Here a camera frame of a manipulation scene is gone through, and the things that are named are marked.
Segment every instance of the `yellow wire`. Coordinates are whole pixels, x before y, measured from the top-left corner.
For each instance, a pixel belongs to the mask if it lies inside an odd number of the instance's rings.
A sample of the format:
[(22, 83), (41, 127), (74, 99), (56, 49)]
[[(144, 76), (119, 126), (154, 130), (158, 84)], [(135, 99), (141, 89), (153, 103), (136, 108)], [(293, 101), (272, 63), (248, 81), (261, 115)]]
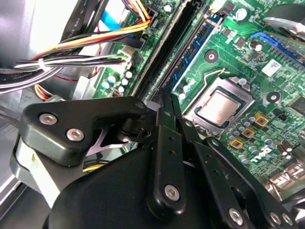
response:
[(134, 6), (136, 7), (136, 9), (137, 9), (137, 11), (138, 11), (138, 13), (139, 13), (139, 15), (140, 15), (142, 21), (143, 21), (143, 22), (146, 22), (145, 16), (144, 16), (143, 11), (141, 10), (141, 8), (140, 8), (138, 2), (137, 2), (136, 0), (131, 0), (131, 2), (132, 2), (132, 3), (134, 4)]
[(104, 38), (104, 37), (108, 37), (108, 36), (116, 36), (116, 35), (122, 35), (122, 34), (130, 33), (130, 32), (138, 32), (138, 31), (141, 31), (141, 30), (147, 28), (149, 23), (150, 23), (150, 21), (146, 21), (146, 22), (144, 22), (142, 24), (139, 24), (139, 25), (129, 26), (129, 27), (119, 29), (119, 30), (116, 30), (116, 31), (111, 31), (111, 32), (108, 32), (108, 33), (105, 33), (105, 34), (100, 34), (100, 35), (96, 35), (96, 36), (81, 38), (81, 39), (77, 39), (77, 40), (71, 41), (71, 42), (61, 43), (61, 44), (53, 46), (52, 48), (47, 49), (45, 52), (49, 52), (51, 50), (55, 50), (55, 49), (58, 49), (58, 48), (61, 48), (61, 47), (64, 47), (64, 46), (78, 45), (80, 43), (89, 42), (91, 40)]
[(142, 12), (144, 13), (145, 17), (149, 20), (150, 16), (148, 15), (148, 13), (147, 13), (145, 7), (143, 6), (142, 2), (140, 0), (136, 0), (136, 1), (139, 4), (139, 6), (140, 6)]
[(92, 171), (92, 170), (96, 170), (102, 166), (104, 166), (105, 164), (102, 164), (102, 165), (93, 165), (93, 166), (90, 166), (88, 168), (84, 168), (82, 171), (83, 172), (88, 172), (88, 171)]

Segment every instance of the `screw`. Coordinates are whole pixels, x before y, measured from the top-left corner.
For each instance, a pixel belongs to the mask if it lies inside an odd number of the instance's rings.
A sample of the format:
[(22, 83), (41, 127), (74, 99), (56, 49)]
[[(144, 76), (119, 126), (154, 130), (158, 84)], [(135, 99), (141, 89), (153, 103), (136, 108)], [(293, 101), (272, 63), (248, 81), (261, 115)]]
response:
[(67, 138), (73, 142), (80, 142), (84, 139), (84, 133), (78, 129), (70, 129), (67, 131)]
[(145, 108), (144, 104), (142, 104), (140, 102), (136, 102), (135, 105), (141, 109)]
[(239, 226), (241, 226), (244, 223), (243, 217), (239, 214), (239, 212), (236, 209), (230, 208), (229, 214), (233, 219), (233, 221), (237, 223)]
[(217, 142), (215, 139), (212, 139), (212, 143), (213, 143), (215, 146), (219, 146), (218, 142)]
[(274, 212), (270, 212), (270, 216), (271, 216), (272, 220), (273, 220), (276, 224), (278, 224), (278, 225), (281, 225), (281, 224), (282, 224), (282, 223), (281, 223), (281, 220), (280, 220), (280, 218), (279, 218), (279, 216), (278, 216), (277, 214), (275, 214)]
[(245, 86), (247, 84), (247, 80), (245, 78), (241, 78), (238, 80), (238, 84), (241, 86)]
[(285, 220), (286, 223), (288, 223), (291, 226), (294, 224), (287, 214), (282, 213), (282, 216), (283, 216), (283, 219)]
[(164, 113), (169, 117), (171, 116), (171, 113), (169, 113), (168, 111), (164, 111)]
[(39, 116), (39, 120), (45, 125), (54, 125), (57, 123), (57, 118), (52, 114), (42, 114)]
[(178, 189), (175, 186), (167, 185), (167, 186), (165, 186), (164, 191), (165, 191), (166, 196), (170, 200), (172, 200), (172, 201), (178, 201), (179, 200), (180, 194), (179, 194)]
[(185, 124), (186, 124), (187, 126), (189, 126), (189, 127), (192, 127), (192, 126), (193, 126), (192, 123), (191, 123), (189, 120), (186, 120), (186, 121), (185, 121)]

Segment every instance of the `black capacitor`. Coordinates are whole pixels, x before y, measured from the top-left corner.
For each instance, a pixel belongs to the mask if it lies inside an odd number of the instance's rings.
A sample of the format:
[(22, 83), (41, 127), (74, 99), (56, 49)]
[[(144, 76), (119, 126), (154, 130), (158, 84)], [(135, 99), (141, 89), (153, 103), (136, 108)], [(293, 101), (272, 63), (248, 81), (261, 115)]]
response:
[(257, 41), (251, 41), (250, 47), (259, 52), (263, 49), (263, 45)]
[(281, 155), (286, 156), (288, 154), (282, 145), (277, 145), (276, 148), (281, 153)]
[(282, 145), (287, 152), (291, 152), (293, 150), (292, 146), (286, 140), (282, 142)]

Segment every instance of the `white wire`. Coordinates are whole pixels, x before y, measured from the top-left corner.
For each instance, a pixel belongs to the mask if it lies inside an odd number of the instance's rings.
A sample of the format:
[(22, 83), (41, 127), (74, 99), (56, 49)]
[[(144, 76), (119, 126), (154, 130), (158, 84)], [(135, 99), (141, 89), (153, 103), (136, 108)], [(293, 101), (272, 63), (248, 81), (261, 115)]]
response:
[[(93, 56), (93, 57), (86, 57), (86, 58), (72, 58), (72, 59), (62, 59), (62, 60), (55, 60), (55, 61), (48, 61), (45, 60), (43, 63), (44, 65), (48, 64), (56, 64), (56, 63), (67, 63), (67, 62), (86, 62), (86, 61), (94, 61), (98, 59), (104, 59), (108, 57), (114, 57), (115, 55), (107, 55), (107, 56)], [(27, 67), (40, 67), (39, 63), (24, 63), (24, 64), (18, 64), (15, 66), (15, 68), (27, 68)]]

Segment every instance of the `white label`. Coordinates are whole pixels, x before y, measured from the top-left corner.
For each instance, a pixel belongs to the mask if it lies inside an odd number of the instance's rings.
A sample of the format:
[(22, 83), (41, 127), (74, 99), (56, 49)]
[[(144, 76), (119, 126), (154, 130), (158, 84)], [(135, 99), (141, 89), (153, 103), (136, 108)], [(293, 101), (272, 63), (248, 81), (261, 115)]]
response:
[(262, 72), (265, 73), (267, 76), (271, 77), (274, 73), (276, 73), (282, 65), (272, 59), (269, 63), (262, 69)]

